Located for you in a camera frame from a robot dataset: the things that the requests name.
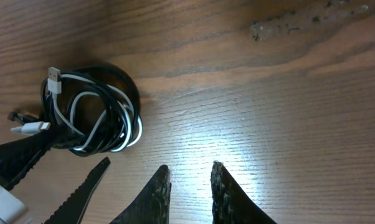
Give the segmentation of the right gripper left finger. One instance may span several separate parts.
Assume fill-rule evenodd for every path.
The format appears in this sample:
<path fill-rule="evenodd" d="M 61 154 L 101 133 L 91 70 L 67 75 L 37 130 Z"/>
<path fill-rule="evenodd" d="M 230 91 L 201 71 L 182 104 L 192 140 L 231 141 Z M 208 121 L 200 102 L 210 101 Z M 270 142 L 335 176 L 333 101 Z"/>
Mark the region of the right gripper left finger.
<path fill-rule="evenodd" d="M 168 224 L 170 199 L 170 171 L 167 165 L 161 165 L 134 201 L 110 224 Z"/>

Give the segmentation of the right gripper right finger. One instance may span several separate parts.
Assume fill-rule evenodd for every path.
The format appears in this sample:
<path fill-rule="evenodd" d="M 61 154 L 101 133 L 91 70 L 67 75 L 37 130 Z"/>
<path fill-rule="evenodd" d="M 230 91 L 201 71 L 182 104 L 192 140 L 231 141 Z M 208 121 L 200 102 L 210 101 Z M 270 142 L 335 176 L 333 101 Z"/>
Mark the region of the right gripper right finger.
<path fill-rule="evenodd" d="M 244 192 L 223 163 L 214 161 L 211 172 L 214 224 L 276 224 Z"/>

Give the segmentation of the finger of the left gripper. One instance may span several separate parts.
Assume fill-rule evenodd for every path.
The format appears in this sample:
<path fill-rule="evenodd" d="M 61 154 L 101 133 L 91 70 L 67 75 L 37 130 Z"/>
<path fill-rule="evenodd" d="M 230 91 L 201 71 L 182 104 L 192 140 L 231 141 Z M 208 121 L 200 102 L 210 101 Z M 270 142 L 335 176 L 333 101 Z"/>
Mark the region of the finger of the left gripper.
<path fill-rule="evenodd" d="M 0 145 L 0 186 L 12 190 L 50 148 L 66 135 L 58 126 Z"/>
<path fill-rule="evenodd" d="M 67 198 L 44 224 L 80 224 L 95 189 L 110 166 L 105 157 L 87 175 L 85 181 Z"/>

